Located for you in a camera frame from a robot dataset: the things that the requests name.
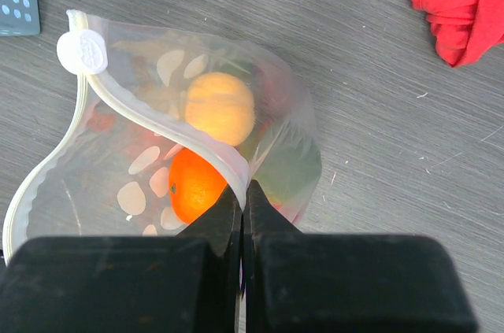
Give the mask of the clear dotted zip bag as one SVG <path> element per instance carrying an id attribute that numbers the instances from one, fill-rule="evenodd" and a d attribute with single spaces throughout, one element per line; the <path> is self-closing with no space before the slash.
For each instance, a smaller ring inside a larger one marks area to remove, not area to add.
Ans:
<path id="1" fill-rule="evenodd" d="M 317 144 L 312 98 L 289 65 L 255 43 L 172 28 L 126 24 L 79 10 L 57 43 L 61 65 L 77 77 L 76 108 L 54 150 L 21 183 L 6 212 L 6 258 L 45 236 L 174 235 L 186 224 L 174 213 L 168 178 L 173 157 L 189 149 L 246 202 L 248 161 L 185 121 L 187 90 L 226 60 L 261 70 L 245 83 L 255 125 L 288 120 Z"/>

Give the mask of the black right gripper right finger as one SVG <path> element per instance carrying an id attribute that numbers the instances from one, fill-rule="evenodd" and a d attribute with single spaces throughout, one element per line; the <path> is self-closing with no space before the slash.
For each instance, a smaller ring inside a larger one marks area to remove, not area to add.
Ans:
<path id="1" fill-rule="evenodd" d="M 252 240 L 257 240 L 261 235 L 301 234 L 296 226 L 270 204 L 255 179 L 250 182 L 246 193 L 243 233 Z"/>

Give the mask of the green orange fruit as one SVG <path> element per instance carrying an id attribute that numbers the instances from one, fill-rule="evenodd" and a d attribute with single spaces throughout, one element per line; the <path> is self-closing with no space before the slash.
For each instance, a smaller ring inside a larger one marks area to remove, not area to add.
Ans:
<path id="1" fill-rule="evenodd" d="M 217 71 L 234 76 L 245 83 L 257 83 L 262 74 L 255 63 L 236 59 L 224 61 Z"/>

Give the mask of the red apple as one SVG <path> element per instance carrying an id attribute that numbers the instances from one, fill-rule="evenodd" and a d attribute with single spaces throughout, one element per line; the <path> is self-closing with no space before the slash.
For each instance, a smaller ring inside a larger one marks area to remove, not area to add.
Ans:
<path id="1" fill-rule="evenodd" d="M 292 199 L 286 202 L 275 202 L 273 207 L 290 223 L 296 225 L 302 219 L 307 207 L 307 200 Z"/>

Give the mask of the yellow lemon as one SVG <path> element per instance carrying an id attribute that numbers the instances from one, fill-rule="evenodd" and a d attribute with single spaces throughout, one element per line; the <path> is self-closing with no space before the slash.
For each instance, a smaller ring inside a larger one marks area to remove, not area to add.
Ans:
<path id="1" fill-rule="evenodd" d="M 254 96 L 235 76 L 222 72 L 198 76 L 186 97 L 185 121 L 217 141 L 238 146 L 254 128 Z"/>

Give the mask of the yellow green mango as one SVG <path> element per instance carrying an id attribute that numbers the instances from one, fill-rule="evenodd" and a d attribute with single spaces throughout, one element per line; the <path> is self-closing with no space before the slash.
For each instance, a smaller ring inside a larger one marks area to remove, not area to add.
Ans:
<path id="1" fill-rule="evenodd" d="M 321 153 L 312 135 L 288 120 L 257 125 L 237 146 L 272 205 L 310 196 L 321 176 Z"/>

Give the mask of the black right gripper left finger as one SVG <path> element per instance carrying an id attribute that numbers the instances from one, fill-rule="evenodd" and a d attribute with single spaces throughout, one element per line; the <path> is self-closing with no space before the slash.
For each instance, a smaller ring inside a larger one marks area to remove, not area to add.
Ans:
<path id="1" fill-rule="evenodd" d="M 228 247 L 238 246 L 241 235 L 241 208 L 227 186 L 217 202 L 176 236 L 178 238 L 205 239 L 212 251 L 223 257 Z"/>

